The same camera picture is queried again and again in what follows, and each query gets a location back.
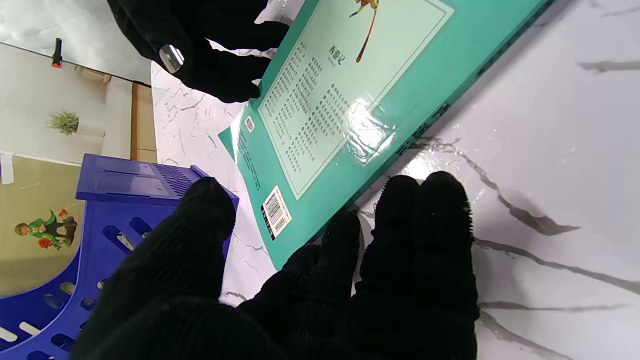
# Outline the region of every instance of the white marble surface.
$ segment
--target white marble surface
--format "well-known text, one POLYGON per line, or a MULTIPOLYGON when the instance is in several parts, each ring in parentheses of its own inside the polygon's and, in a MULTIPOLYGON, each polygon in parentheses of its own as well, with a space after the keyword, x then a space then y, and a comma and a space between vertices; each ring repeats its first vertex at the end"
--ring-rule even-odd
MULTIPOLYGON (((465 185, 479 359, 640 358, 639 39, 638 0, 558 0, 357 202, 367 234, 388 176, 447 170, 465 185)), ((221 297, 238 304, 275 271, 217 137, 243 105, 157 66, 152 81, 159 161, 241 197, 221 297)))

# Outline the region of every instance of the potted plant illustration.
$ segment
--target potted plant illustration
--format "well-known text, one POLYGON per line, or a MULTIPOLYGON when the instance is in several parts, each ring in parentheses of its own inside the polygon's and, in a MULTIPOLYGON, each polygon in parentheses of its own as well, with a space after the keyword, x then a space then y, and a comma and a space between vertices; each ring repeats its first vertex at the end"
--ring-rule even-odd
POLYGON ((56 129, 61 134, 67 136, 73 134, 104 136, 105 134, 105 129, 99 124, 94 124, 86 120, 80 121, 78 114, 66 109, 51 113, 47 119, 47 127, 49 129, 56 129))

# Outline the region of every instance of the teal book cover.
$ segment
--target teal book cover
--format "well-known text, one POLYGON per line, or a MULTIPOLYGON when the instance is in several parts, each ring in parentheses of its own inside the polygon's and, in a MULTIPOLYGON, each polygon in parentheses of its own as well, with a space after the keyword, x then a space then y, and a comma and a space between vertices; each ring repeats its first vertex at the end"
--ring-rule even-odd
POLYGON ((551 1, 307 0, 222 142, 277 269, 551 1))

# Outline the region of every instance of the silver ring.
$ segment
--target silver ring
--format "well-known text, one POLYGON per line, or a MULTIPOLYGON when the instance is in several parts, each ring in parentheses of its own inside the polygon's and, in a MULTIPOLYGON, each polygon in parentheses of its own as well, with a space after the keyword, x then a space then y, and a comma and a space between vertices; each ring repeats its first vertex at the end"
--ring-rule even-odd
POLYGON ((175 74, 180 70, 182 64, 184 64, 184 56, 180 52, 180 49, 171 44, 162 46, 159 54, 164 67, 166 67, 167 71, 172 74, 175 74))

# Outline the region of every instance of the barcode sticker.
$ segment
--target barcode sticker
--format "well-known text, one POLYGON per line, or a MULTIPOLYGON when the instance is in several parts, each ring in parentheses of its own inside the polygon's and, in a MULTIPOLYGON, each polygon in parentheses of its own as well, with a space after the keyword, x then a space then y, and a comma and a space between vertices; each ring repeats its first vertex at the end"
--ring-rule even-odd
POLYGON ((291 221, 291 213, 284 203, 278 185, 267 196, 267 200, 262 204, 260 210, 262 210, 264 223, 267 224, 267 229, 269 229, 269 235, 271 235, 272 240, 275 240, 291 221))
POLYGON ((246 125, 246 129, 249 130, 250 133, 253 132, 255 124, 253 123, 253 119, 251 119, 251 116, 246 117, 246 119, 244 120, 244 124, 246 125))

